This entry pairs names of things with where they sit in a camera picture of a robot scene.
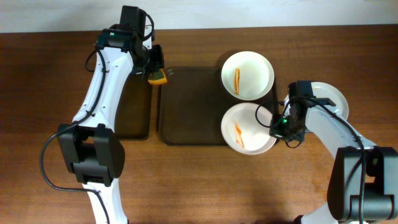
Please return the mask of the orange green sponge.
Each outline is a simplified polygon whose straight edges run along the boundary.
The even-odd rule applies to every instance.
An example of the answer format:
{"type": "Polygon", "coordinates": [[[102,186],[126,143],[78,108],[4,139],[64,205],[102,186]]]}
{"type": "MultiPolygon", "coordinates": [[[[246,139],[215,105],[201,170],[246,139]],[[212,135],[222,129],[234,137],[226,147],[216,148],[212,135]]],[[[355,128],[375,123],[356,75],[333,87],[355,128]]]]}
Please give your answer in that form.
{"type": "Polygon", "coordinates": [[[163,85],[167,83],[167,77],[166,74],[164,72],[163,68],[160,68],[154,72],[152,72],[147,81],[151,84],[151,85],[163,85]]]}

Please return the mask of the white plate with ketchup streak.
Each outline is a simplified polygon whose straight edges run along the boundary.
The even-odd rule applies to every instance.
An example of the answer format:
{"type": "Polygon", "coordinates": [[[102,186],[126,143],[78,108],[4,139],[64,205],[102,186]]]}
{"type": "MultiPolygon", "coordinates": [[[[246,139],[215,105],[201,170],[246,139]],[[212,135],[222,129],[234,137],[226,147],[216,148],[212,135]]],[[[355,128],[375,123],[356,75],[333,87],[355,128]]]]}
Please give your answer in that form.
{"type": "Polygon", "coordinates": [[[289,107],[292,104],[304,106],[305,132],[314,133],[317,136],[336,134],[344,129],[348,118],[349,107],[346,98],[335,87],[323,82],[312,82],[314,98],[295,96],[285,101],[286,111],[289,115],[289,107]]]}

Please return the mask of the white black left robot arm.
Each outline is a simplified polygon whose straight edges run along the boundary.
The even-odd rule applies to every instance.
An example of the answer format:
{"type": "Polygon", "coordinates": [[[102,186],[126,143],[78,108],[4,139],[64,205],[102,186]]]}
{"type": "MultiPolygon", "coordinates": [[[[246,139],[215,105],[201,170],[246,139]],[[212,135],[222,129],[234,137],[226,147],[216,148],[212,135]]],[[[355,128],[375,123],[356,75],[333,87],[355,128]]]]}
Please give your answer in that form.
{"type": "Polygon", "coordinates": [[[115,133],[116,113],[129,76],[147,77],[164,68],[161,46],[152,45],[154,33],[154,28],[102,31],[83,104],[72,123],[60,125],[56,133],[68,171],[90,198],[96,223],[129,221],[119,191],[125,151],[115,133]]]}

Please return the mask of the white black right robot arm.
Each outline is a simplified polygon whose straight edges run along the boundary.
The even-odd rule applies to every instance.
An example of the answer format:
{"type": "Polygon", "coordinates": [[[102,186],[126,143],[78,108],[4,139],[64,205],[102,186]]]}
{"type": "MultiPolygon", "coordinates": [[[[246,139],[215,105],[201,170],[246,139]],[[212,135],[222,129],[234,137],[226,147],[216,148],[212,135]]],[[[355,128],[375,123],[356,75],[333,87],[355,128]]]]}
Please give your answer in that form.
{"type": "Polygon", "coordinates": [[[288,116],[271,121],[270,135],[302,142],[315,134],[334,158],[327,200],[295,223],[377,223],[397,218],[397,151],[360,135],[329,98],[294,96],[288,116]]]}

